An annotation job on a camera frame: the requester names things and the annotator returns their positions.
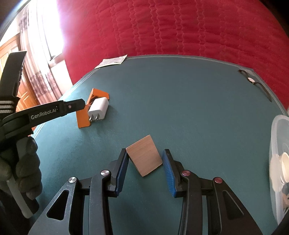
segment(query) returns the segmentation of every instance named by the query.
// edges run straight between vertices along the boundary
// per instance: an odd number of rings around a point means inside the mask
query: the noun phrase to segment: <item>patterned curtain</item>
[[[40,104],[46,104],[57,101],[62,94],[48,67],[45,56],[48,51],[47,45],[41,42],[43,29],[39,29],[42,25],[40,6],[37,0],[32,0],[23,9],[20,45],[21,50],[27,51],[24,65],[36,97]]]

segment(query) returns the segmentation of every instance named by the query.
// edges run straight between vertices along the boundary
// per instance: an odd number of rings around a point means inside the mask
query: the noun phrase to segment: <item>tabletop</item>
[[[248,68],[193,56],[130,57],[89,72],[62,99],[87,100],[92,88],[108,92],[105,119],[78,129],[71,113],[38,126],[33,135],[42,171],[40,211],[69,177],[92,177],[122,148],[151,135],[159,153],[170,149],[185,169],[223,178],[263,234],[271,234],[277,226],[268,175],[271,123],[286,111],[269,88],[272,102],[239,69],[264,83]],[[182,198],[171,196],[162,166],[141,177],[130,162],[122,192],[109,203],[115,235],[178,232]],[[205,199],[203,208],[207,234]]]

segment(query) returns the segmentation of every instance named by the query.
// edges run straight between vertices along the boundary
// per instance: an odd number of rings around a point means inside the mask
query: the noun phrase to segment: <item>red blanket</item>
[[[58,0],[72,83],[104,58],[194,55],[253,68],[289,105],[289,39],[259,0]]]

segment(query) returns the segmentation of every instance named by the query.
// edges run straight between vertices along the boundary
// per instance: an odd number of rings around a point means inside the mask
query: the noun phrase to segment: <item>white charger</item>
[[[106,97],[95,99],[88,111],[89,120],[96,121],[104,119],[107,109],[108,99]]]

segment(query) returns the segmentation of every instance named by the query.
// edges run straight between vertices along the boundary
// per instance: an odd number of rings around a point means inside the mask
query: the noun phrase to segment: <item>hand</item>
[[[16,164],[16,183],[20,192],[25,192],[31,200],[35,199],[42,192],[41,172],[39,169],[40,160],[36,153],[37,144],[32,137],[28,138],[25,149],[25,155]],[[11,154],[11,149],[0,153],[0,189],[11,195],[6,180],[12,176],[12,169],[4,160],[5,156]]]

